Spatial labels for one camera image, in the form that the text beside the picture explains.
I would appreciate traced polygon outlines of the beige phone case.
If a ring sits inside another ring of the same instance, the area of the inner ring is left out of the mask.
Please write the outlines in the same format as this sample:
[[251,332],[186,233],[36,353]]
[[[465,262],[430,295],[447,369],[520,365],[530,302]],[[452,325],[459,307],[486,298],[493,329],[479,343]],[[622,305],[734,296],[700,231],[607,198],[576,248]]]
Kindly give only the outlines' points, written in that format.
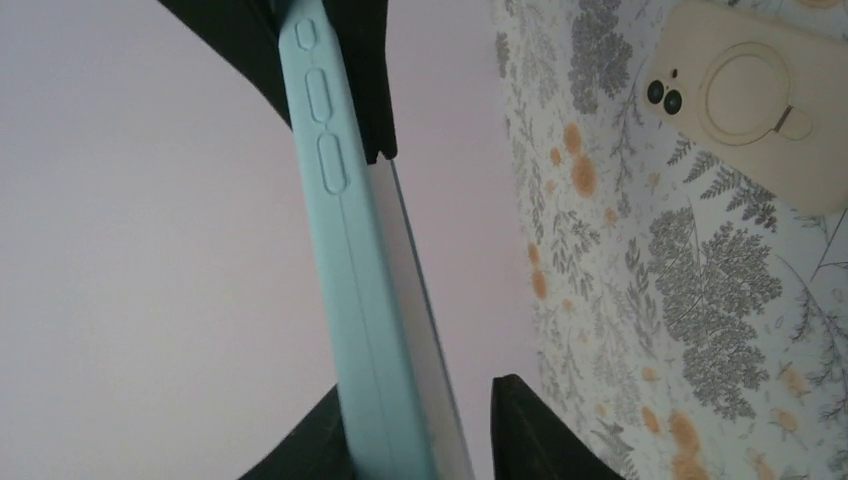
[[847,45],[715,1],[668,13],[646,106],[790,207],[847,206]]

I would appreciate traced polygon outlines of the floral patterned table mat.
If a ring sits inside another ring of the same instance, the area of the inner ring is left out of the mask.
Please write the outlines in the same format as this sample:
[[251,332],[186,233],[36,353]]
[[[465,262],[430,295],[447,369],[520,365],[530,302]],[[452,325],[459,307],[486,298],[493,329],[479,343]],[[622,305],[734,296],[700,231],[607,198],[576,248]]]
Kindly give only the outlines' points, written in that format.
[[493,1],[541,395],[590,479],[847,475],[847,216],[644,102],[668,1]]

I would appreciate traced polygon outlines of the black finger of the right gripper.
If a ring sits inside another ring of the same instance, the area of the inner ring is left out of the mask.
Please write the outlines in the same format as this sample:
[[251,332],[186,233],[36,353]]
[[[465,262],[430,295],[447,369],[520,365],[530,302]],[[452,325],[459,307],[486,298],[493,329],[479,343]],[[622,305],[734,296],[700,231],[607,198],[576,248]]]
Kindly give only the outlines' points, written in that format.
[[160,0],[290,124],[278,39],[287,1]]
[[386,63],[387,0],[323,3],[341,48],[366,161],[393,159],[398,147]]

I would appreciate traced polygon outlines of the light blue phone case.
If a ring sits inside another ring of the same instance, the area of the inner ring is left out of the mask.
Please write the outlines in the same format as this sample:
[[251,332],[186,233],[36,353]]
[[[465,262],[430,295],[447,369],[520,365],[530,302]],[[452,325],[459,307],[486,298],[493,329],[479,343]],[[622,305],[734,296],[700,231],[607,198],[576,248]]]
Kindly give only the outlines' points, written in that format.
[[355,475],[433,479],[437,464],[339,39],[319,1],[278,1],[275,10]]

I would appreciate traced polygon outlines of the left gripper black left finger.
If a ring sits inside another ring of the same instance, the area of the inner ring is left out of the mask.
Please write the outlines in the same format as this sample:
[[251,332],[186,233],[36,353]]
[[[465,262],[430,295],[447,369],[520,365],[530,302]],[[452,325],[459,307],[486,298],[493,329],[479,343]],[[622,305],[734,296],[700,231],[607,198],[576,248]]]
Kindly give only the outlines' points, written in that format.
[[334,385],[240,480],[353,480],[337,386]]

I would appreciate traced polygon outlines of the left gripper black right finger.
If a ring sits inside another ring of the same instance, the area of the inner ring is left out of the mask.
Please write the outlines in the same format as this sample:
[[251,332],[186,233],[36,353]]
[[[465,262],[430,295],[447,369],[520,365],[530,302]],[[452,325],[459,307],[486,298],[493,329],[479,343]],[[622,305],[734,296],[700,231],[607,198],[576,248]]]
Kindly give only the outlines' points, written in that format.
[[621,480],[516,374],[492,381],[490,434],[497,480]]

